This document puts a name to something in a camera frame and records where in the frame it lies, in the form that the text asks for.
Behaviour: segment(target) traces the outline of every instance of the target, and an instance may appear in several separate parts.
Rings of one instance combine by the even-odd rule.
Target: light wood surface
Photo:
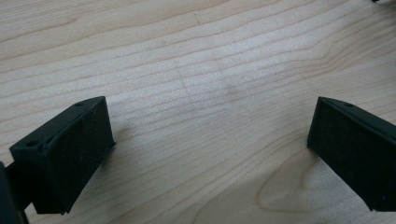
[[[0,161],[105,95],[117,147],[32,223],[396,223],[305,146],[320,95],[396,124],[395,71],[394,3],[2,0]]]

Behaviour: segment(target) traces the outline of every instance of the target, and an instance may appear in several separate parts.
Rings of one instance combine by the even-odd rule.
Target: table surface
[[[31,223],[396,223],[305,145],[319,96],[396,123],[395,7],[1,1],[0,161],[104,95],[115,150],[70,214]]]

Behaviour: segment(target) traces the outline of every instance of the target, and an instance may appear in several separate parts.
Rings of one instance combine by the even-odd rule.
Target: wood grain
[[[0,2],[0,160],[105,95],[117,147],[68,215],[32,223],[396,223],[305,146],[318,96],[396,124],[396,5]]]

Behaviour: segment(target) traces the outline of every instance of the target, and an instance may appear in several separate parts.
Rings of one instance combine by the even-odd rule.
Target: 3d printed part
[[[319,97],[308,147],[370,210],[396,211],[396,126],[355,105]]]
[[[106,98],[79,102],[10,148],[14,162],[1,190],[10,189],[21,211],[33,203],[38,214],[70,212],[114,145]]]

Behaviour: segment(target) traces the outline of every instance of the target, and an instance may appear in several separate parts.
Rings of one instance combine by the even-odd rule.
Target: screw hole
[[[40,142],[38,141],[30,141],[26,144],[27,147],[35,147],[39,144]]]

